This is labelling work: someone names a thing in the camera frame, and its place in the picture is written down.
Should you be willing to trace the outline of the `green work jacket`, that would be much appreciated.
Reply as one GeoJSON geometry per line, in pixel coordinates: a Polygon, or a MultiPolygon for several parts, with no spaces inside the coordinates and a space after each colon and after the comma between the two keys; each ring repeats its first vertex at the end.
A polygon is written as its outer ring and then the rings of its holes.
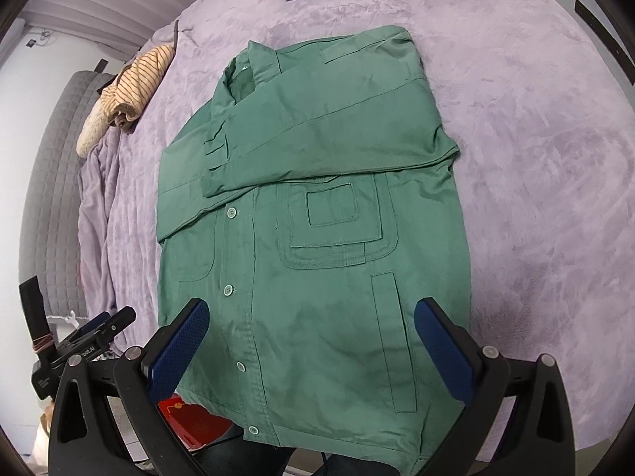
{"type": "Polygon", "coordinates": [[[160,159],[158,320],[210,309],[181,397],[417,473],[461,410],[414,327],[469,318],[459,152],[406,29],[248,44],[160,159]]]}

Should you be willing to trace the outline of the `red box on floor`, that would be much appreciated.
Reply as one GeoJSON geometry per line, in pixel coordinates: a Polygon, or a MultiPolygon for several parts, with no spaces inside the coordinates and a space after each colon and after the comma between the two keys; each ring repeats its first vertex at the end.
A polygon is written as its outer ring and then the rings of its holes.
{"type": "Polygon", "coordinates": [[[228,419],[213,416],[201,405],[185,403],[177,394],[160,401],[158,407],[168,426],[189,451],[211,445],[233,424],[228,419]]]}

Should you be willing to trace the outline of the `grey quilted headboard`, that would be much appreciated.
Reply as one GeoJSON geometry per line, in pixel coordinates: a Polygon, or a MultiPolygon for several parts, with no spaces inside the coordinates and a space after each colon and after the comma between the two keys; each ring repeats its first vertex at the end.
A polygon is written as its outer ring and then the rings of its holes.
{"type": "Polygon", "coordinates": [[[35,276],[47,317],[87,318],[80,280],[77,139],[109,73],[79,71],[60,95],[44,129],[29,179],[19,239],[18,280],[35,276]]]}

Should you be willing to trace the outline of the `grey throw blanket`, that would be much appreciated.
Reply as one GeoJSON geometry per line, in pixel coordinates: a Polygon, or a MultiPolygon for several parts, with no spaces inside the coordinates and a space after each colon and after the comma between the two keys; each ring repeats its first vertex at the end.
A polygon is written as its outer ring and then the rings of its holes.
{"type": "Polygon", "coordinates": [[[80,276],[89,319],[117,311],[108,236],[119,171],[120,139],[121,132],[110,128],[89,151],[79,174],[80,276]]]}

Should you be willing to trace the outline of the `beige striped garment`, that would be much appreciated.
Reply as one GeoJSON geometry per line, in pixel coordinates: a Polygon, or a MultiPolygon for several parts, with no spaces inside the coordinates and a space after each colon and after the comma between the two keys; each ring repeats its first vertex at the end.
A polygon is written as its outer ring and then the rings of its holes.
{"type": "Polygon", "coordinates": [[[77,139],[77,154],[86,158],[110,127],[129,130],[139,121],[175,55],[175,46],[160,44],[137,56],[101,91],[77,139]]]}

